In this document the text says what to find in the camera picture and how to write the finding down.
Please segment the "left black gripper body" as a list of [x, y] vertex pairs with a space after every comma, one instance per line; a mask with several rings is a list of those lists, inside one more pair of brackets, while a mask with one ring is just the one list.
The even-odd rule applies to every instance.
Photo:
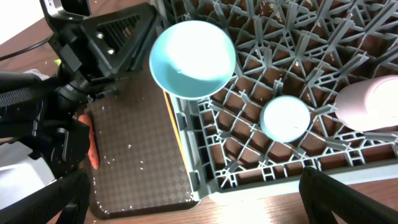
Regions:
[[81, 103], [85, 101], [88, 81], [83, 76], [82, 59], [84, 35], [80, 30], [81, 22], [91, 16], [87, 0], [40, 0], [45, 21], [53, 34], [49, 44], [61, 60], [58, 69], [60, 87], [53, 94], [59, 103]]

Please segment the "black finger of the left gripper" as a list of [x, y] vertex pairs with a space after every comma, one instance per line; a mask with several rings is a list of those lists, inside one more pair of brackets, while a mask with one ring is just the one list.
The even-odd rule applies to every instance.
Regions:
[[81, 22], [102, 76], [114, 77], [130, 68], [157, 16], [155, 7], [145, 2]]

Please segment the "light blue bowl with rice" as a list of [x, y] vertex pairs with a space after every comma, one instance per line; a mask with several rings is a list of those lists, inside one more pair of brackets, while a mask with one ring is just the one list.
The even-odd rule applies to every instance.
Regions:
[[220, 91], [236, 68], [229, 35], [205, 21], [180, 22], [161, 33], [149, 55], [156, 84], [185, 100], [199, 100]]

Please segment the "small pink bowl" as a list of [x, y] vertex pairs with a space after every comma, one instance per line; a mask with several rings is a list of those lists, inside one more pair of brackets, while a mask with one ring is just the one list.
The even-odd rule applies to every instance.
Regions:
[[397, 125], [397, 75], [360, 81], [344, 87], [335, 98], [336, 117], [355, 131]]

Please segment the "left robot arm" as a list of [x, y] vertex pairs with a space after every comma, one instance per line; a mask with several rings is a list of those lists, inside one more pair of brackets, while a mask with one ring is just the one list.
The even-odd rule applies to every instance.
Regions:
[[116, 82], [142, 66], [159, 13], [149, 3], [93, 16], [87, 1], [41, 1], [60, 59], [54, 76], [1, 74], [1, 207], [71, 173], [85, 159], [88, 103], [117, 96]]

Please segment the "light blue cup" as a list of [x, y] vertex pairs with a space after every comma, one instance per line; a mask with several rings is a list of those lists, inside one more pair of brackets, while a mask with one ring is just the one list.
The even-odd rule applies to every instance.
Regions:
[[294, 96], [278, 96], [261, 110], [259, 124], [262, 132], [277, 142], [292, 142], [304, 134], [310, 124], [307, 105]]

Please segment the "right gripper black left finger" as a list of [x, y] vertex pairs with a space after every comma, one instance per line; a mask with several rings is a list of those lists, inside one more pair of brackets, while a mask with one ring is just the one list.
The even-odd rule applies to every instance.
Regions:
[[80, 169], [1, 210], [1, 223], [84, 223], [91, 180]]

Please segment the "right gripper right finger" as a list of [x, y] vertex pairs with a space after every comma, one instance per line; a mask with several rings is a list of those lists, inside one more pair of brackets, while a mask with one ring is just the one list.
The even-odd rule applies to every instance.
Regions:
[[303, 169], [299, 192], [310, 223], [397, 223], [397, 211], [312, 168]]

